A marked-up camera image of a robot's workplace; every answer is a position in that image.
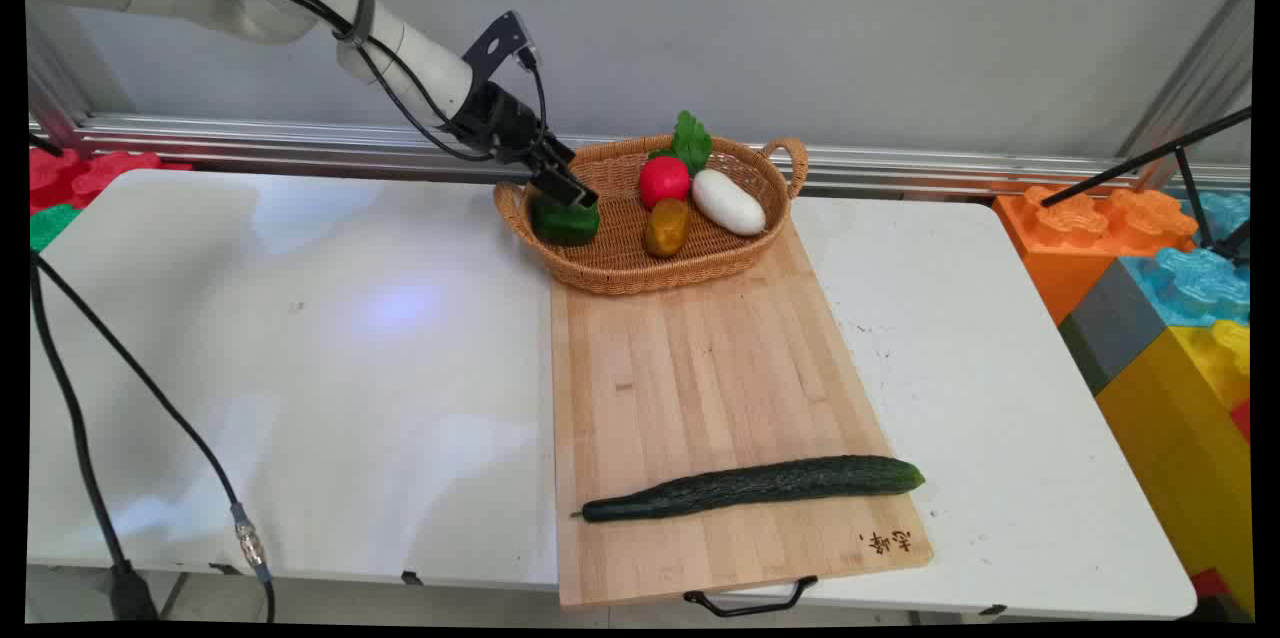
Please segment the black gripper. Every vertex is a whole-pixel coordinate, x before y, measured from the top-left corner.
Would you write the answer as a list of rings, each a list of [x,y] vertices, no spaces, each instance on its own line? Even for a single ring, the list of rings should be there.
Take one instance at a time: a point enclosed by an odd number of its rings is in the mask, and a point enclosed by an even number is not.
[[[536,109],[498,83],[475,88],[445,129],[486,160],[522,161],[531,168],[530,184],[568,208],[594,208],[598,193],[570,169],[575,151],[547,126],[545,102]]]

